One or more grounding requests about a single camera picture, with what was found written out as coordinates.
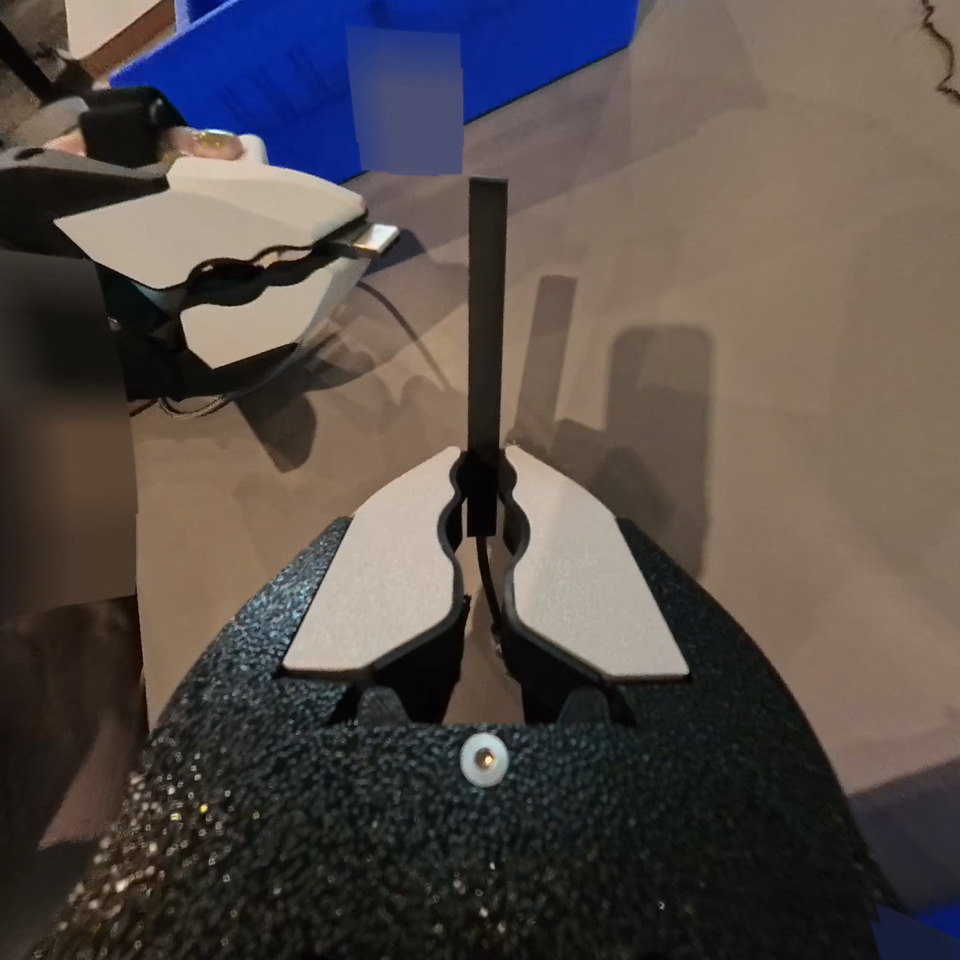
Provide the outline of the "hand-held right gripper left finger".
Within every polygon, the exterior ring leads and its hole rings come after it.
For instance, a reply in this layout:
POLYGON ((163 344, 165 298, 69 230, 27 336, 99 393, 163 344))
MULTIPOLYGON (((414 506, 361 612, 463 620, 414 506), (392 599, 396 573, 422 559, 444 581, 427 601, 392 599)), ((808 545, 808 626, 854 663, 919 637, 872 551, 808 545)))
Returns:
POLYGON ((285 674, 343 685, 357 700, 391 690, 412 722, 444 721, 471 606, 456 557, 465 458, 449 446, 355 510, 284 655, 285 674))

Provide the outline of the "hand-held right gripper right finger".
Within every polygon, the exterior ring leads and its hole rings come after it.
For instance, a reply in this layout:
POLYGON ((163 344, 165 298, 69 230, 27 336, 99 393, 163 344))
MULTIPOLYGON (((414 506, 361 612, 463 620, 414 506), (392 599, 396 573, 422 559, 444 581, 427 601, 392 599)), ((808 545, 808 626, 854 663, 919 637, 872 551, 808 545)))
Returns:
POLYGON ((502 451, 501 653, 525 724, 636 724, 630 697, 690 665, 618 518, 522 446, 502 451))

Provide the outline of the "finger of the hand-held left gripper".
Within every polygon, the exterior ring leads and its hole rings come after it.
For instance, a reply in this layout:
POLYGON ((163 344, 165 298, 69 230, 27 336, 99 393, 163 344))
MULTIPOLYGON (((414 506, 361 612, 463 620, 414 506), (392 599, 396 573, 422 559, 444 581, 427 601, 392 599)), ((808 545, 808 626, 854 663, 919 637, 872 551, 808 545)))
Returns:
POLYGON ((366 272, 361 258, 339 257, 304 279, 269 285, 236 305, 201 303, 181 310, 186 346, 221 369, 309 339, 366 272))
POLYGON ((181 286, 211 261, 308 249, 367 214, 352 190, 267 163, 256 137, 172 128, 161 146, 165 190, 54 219, 96 263, 151 289, 181 286))

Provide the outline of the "dark grey usb hub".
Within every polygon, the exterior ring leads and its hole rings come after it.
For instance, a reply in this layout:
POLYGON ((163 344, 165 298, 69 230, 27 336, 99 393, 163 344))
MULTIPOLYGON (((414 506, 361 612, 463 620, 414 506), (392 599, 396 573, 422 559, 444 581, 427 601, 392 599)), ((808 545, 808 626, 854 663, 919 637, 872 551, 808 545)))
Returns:
POLYGON ((466 532, 496 534, 506 293, 508 182, 468 188, 466 532))

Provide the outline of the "blue plastic bin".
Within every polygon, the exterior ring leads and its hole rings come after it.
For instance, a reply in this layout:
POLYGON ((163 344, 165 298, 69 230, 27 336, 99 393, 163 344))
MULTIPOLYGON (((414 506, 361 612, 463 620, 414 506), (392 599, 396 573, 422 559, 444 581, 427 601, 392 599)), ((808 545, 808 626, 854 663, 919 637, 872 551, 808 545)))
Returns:
POLYGON ((625 49, 636 1, 186 2, 204 15, 110 78, 161 90, 189 126, 269 160, 361 173, 493 173, 468 124, 625 49))

